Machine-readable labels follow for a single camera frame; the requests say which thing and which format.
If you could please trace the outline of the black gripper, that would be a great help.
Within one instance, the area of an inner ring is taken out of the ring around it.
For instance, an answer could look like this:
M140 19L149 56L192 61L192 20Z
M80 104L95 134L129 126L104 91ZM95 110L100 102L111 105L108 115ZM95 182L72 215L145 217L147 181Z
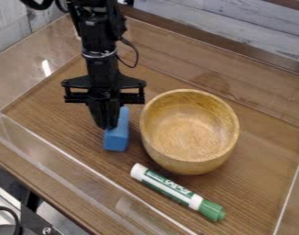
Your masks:
M89 56L83 54L87 65L87 75L65 79L61 86L65 89L67 103L88 103L91 116L96 125L104 129L117 126L120 105L144 103L144 87L147 82L121 74L116 54Z

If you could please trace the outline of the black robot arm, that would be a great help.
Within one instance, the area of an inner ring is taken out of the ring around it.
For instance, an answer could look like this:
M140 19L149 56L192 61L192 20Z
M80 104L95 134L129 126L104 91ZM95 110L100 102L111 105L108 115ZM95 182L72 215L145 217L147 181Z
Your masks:
M121 15L116 0L20 0L29 8L45 10L49 6L69 14L77 36L81 39L81 55L87 74L65 79L64 99L68 103L84 103L101 129L117 126L120 108L125 104L144 102L147 82L121 74L116 43L128 44L124 38L127 18Z

